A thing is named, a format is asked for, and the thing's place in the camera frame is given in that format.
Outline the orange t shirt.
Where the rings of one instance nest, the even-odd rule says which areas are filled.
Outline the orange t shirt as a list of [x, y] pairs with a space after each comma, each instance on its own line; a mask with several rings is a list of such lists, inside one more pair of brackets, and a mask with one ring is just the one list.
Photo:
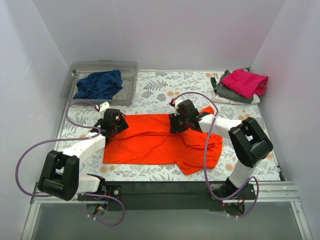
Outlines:
[[129, 128], [117, 134], [105, 149], [105, 164], [176, 164], [185, 175], [204, 167], [215, 168], [223, 139], [188, 129], [170, 133], [168, 114], [137, 114], [125, 117]]

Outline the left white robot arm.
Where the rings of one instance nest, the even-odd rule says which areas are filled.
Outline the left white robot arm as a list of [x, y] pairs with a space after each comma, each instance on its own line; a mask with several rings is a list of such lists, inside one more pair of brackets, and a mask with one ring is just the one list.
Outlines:
[[95, 200], [106, 196], [105, 179], [95, 174], [80, 174], [80, 165], [96, 152], [103, 150], [115, 136], [129, 128], [125, 115], [108, 108], [87, 135], [63, 151], [50, 151], [38, 181], [38, 189], [51, 196], [71, 200], [75, 195], [89, 193]]

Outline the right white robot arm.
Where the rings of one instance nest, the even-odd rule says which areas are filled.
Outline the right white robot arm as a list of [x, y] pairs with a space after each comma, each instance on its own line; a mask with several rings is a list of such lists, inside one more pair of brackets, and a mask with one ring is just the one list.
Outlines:
[[273, 144], [253, 117], [232, 120], [218, 117], [217, 113], [200, 113], [189, 99], [169, 103], [174, 112], [169, 115], [170, 132], [178, 134], [187, 130], [217, 135], [229, 139], [237, 157], [237, 163], [225, 183], [210, 194], [218, 200], [237, 199], [245, 192], [245, 186], [261, 160], [273, 150]]

